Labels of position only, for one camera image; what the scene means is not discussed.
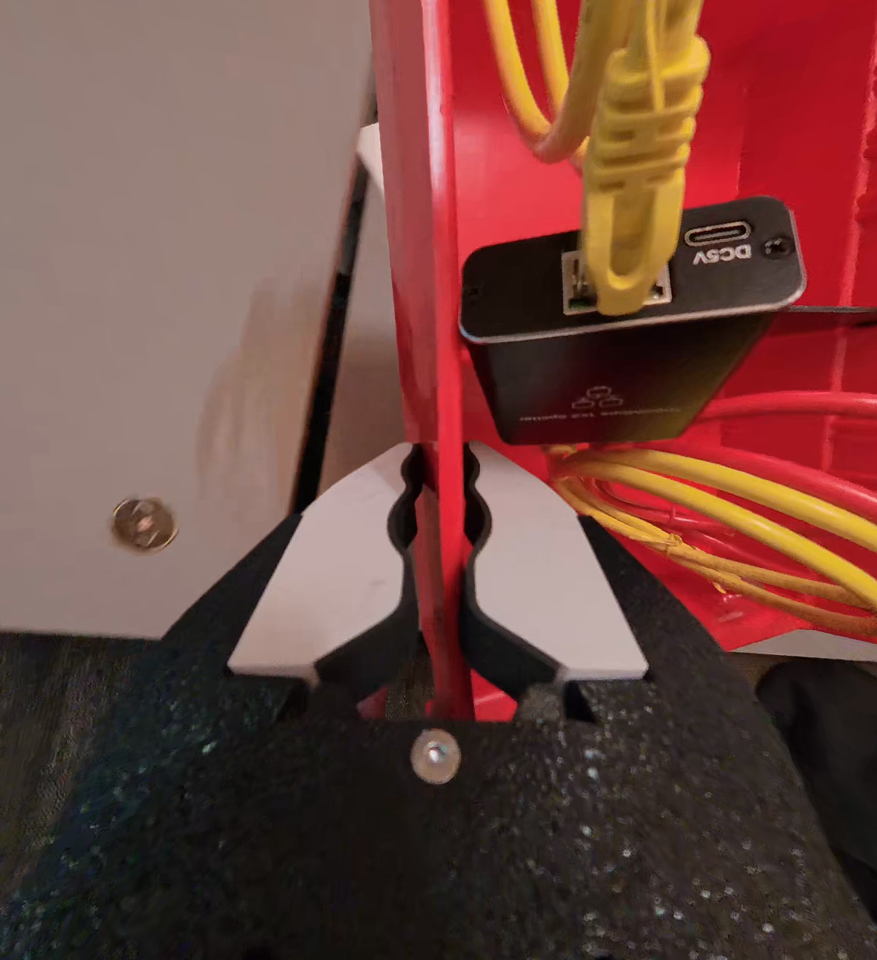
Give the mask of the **round metal table fastener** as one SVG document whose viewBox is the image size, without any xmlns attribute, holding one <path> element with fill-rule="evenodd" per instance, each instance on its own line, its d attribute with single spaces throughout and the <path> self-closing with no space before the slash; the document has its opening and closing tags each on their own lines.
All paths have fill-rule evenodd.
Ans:
<svg viewBox="0 0 877 960">
<path fill-rule="evenodd" d="M 180 532 L 171 507 L 157 496 L 122 499 L 109 523 L 112 540 L 137 555 L 152 555 L 167 548 Z"/>
</svg>

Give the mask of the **red plastic bin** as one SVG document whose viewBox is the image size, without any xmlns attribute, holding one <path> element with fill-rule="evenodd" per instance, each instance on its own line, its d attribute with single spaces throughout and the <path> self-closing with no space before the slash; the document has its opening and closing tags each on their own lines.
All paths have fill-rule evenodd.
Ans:
<svg viewBox="0 0 877 960">
<path fill-rule="evenodd" d="M 578 177 L 533 159 L 507 117 L 481 2 L 371 2 L 384 208 L 416 506 L 432 718 L 506 718 L 460 643 L 466 443 L 545 482 L 542 446 L 499 437 L 459 328 L 484 246 L 566 233 Z M 792 210 L 806 288 L 662 449 L 834 503 L 877 526 L 877 2 L 705 2 L 712 52 L 685 204 Z"/>
</svg>

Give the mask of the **black ethernet adapter box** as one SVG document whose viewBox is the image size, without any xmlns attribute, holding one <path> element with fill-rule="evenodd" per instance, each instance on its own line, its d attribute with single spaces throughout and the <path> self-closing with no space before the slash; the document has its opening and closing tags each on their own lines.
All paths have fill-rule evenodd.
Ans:
<svg viewBox="0 0 877 960">
<path fill-rule="evenodd" d="M 574 231 L 473 250 L 458 326 L 514 446 L 676 438 L 805 292 L 792 210 L 767 196 L 684 211 L 637 313 L 598 306 Z"/>
</svg>

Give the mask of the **dark cloth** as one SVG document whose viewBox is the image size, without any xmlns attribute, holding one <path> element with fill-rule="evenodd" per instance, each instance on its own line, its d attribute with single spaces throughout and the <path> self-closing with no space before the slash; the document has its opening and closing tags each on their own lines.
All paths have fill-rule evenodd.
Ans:
<svg viewBox="0 0 877 960">
<path fill-rule="evenodd" d="M 877 675 L 852 662 L 790 659 L 771 667 L 756 695 L 877 924 Z"/>
</svg>

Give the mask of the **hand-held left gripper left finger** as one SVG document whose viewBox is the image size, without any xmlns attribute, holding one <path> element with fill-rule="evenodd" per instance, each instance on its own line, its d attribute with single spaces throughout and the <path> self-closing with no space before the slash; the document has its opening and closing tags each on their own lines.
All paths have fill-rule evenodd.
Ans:
<svg viewBox="0 0 877 960">
<path fill-rule="evenodd" d="M 230 655 L 232 673 L 384 688 L 420 631 L 412 546 L 421 447 L 401 442 L 288 518 L 289 538 Z"/>
</svg>

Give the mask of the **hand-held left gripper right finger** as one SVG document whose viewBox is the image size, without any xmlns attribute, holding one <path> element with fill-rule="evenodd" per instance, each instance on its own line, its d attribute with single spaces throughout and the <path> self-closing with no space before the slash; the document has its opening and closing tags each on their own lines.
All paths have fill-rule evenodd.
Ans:
<svg viewBox="0 0 877 960">
<path fill-rule="evenodd" d="M 484 443 L 463 460 L 470 668 L 492 685 L 643 679 L 648 661 L 576 510 Z"/>
</svg>

